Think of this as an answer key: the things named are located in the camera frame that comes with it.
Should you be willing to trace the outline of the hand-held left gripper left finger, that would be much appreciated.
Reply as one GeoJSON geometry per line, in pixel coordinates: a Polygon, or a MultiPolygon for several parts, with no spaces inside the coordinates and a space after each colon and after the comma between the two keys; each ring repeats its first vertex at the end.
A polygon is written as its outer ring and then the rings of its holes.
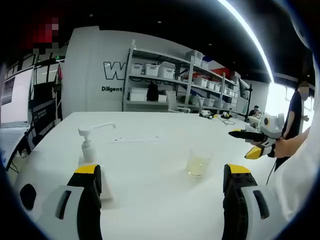
{"type": "Polygon", "coordinates": [[[80,166],[45,199],[36,223],[50,240],[101,240],[101,193],[101,166],[80,166]]]}

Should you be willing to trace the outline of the person's right hand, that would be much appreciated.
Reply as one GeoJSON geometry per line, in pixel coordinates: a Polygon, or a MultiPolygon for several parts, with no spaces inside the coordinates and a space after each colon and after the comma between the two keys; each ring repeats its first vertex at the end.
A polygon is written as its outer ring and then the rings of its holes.
{"type": "Polygon", "coordinates": [[[285,140],[279,138],[275,142],[274,155],[276,158],[290,157],[295,153],[293,147],[293,143],[290,139],[285,140]]]}

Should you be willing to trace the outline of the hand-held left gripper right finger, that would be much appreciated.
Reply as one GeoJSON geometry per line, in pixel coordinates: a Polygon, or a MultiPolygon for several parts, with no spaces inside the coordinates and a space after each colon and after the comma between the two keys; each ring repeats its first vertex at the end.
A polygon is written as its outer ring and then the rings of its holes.
{"type": "Polygon", "coordinates": [[[223,194],[223,240],[275,240],[285,227],[281,204],[247,168],[224,165],[223,194]]]}

